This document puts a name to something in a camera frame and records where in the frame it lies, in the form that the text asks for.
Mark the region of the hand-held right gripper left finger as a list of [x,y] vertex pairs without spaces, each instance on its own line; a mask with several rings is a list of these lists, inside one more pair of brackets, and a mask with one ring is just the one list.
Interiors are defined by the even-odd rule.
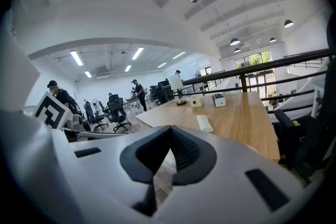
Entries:
[[68,143],[51,131],[57,174],[50,217],[56,224],[172,224],[172,212],[156,205],[153,173],[138,148],[166,137],[168,127],[97,141]]

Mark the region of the brass base table lamp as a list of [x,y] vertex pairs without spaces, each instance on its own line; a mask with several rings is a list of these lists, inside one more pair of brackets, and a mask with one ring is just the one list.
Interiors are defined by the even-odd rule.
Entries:
[[178,74],[170,77],[170,86],[173,92],[177,92],[178,101],[177,106],[182,106],[186,104],[186,100],[183,98],[183,83]]

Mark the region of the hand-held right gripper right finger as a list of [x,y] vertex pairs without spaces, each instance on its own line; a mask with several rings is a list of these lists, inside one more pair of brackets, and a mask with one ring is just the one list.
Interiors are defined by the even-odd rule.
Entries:
[[[199,183],[174,186],[154,214],[156,221],[162,224],[299,223],[294,217],[317,192],[319,181],[303,187],[290,171],[244,143],[193,129],[189,132],[210,143],[217,154],[216,164]],[[261,170],[288,202],[271,210],[246,175],[254,169]]]

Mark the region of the dark green tissue box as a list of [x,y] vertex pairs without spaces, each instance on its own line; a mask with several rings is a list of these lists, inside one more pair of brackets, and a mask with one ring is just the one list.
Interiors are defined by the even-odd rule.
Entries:
[[212,95],[213,103],[216,108],[226,106],[226,99],[221,93],[216,93]]

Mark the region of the group of ceiling tube lights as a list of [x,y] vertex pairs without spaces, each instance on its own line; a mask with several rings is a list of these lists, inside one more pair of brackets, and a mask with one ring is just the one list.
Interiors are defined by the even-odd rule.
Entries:
[[160,71],[186,54],[183,49],[139,44],[85,46],[70,52],[85,77]]

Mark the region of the large window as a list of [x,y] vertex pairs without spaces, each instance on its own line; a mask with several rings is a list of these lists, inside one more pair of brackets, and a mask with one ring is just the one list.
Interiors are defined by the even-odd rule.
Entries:
[[267,63],[271,61],[272,61],[271,53],[269,50],[266,50],[263,52],[258,52],[255,54],[237,58],[235,59],[235,64],[236,64],[236,68],[240,69],[240,68],[259,65],[259,64]]

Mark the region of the black metal railing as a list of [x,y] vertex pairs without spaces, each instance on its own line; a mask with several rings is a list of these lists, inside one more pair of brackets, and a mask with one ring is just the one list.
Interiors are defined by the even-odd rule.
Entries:
[[226,92],[226,91],[233,91],[233,90],[242,90],[243,92],[247,92],[248,89],[255,87],[254,84],[253,85],[246,84],[246,77],[248,74],[257,73],[263,70],[286,67],[286,66],[295,65],[301,62],[306,62],[310,60],[316,60],[318,58],[331,57],[331,56],[336,56],[336,49],[314,50],[310,52],[304,52],[301,54],[291,55],[291,56],[284,57],[282,59],[274,60],[274,61],[267,62],[267,63],[261,63],[258,65],[244,67],[244,68],[235,69],[235,70],[216,72],[216,73],[209,74],[203,77],[189,79],[189,80],[183,81],[183,85],[193,86],[195,84],[202,83],[202,82],[209,82],[209,81],[216,81],[216,80],[221,80],[221,79],[226,79],[226,78],[231,78],[231,77],[237,77],[238,79],[242,81],[242,85],[240,87],[224,89],[223,91]]

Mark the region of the black office chair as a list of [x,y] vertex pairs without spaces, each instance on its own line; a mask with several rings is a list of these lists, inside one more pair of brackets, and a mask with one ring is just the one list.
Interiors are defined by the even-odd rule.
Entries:
[[102,121],[104,120],[104,115],[95,115],[93,113],[92,108],[87,108],[86,112],[88,113],[89,117],[90,117],[90,123],[94,125],[94,131],[96,131],[98,128],[102,128],[106,125],[108,126],[107,123],[103,123]]
[[127,125],[131,126],[131,123],[127,120],[127,114],[123,108],[123,99],[117,98],[109,101],[107,106],[110,110],[108,114],[108,120],[110,123],[116,123],[116,126],[113,128],[113,131],[116,132],[121,127],[124,128],[126,131],[128,128]]
[[323,167],[326,155],[336,138],[336,109],[320,112],[317,118],[304,116],[294,124],[284,111],[276,110],[275,116],[280,125],[278,146],[289,170],[294,169],[305,181]]

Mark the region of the white box with red button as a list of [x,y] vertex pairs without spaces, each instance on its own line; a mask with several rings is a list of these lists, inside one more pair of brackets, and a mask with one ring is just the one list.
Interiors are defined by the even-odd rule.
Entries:
[[190,96],[190,106],[191,107],[202,107],[204,103],[203,94],[198,93]]

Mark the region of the white rectangular block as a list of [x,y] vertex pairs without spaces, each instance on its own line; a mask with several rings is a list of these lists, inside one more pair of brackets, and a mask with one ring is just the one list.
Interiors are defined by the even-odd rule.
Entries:
[[210,133],[213,131],[213,127],[211,126],[207,116],[197,115],[196,120],[197,120],[197,123],[201,131],[207,132],[207,133]]

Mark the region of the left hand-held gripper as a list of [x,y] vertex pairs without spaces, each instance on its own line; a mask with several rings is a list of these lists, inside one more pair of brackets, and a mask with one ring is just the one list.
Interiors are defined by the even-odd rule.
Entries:
[[78,133],[90,138],[111,138],[127,135],[127,133],[87,132],[80,122],[80,116],[73,114],[69,108],[46,92],[35,107],[33,116],[41,120],[50,129]]

